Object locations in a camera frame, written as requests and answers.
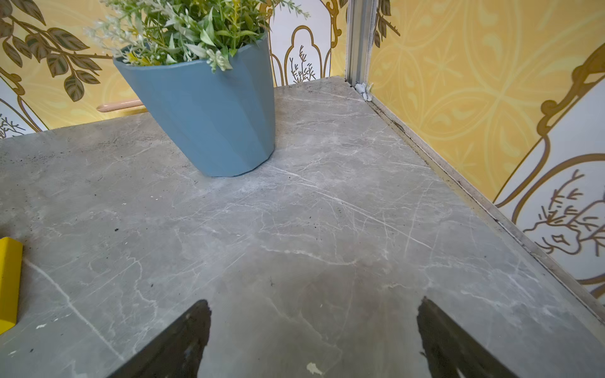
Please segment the yellow wooden block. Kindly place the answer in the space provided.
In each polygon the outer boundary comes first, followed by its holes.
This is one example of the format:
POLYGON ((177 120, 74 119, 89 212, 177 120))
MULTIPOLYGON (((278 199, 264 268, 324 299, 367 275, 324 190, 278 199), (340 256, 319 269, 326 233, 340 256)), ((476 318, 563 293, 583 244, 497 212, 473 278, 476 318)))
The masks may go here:
POLYGON ((0 332, 3 334, 17 324, 23 245, 15 239, 4 237, 0 247, 0 332))

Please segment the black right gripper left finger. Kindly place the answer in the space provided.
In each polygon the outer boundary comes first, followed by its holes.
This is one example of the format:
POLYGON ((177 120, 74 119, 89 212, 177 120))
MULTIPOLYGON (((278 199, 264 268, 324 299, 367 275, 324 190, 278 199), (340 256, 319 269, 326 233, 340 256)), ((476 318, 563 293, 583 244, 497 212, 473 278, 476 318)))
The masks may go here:
POLYGON ((196 377, 210 338, 212 311, 204 299, 135 354, 112 377, 196 377))

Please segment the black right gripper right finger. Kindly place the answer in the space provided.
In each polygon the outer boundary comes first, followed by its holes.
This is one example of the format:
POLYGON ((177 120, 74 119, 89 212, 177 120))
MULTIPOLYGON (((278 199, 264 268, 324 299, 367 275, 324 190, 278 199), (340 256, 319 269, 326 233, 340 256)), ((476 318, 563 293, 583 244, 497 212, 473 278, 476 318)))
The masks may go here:
POLYGON ((515 376, 427 297, 418 308, 417 323, 432 377, 515 376))

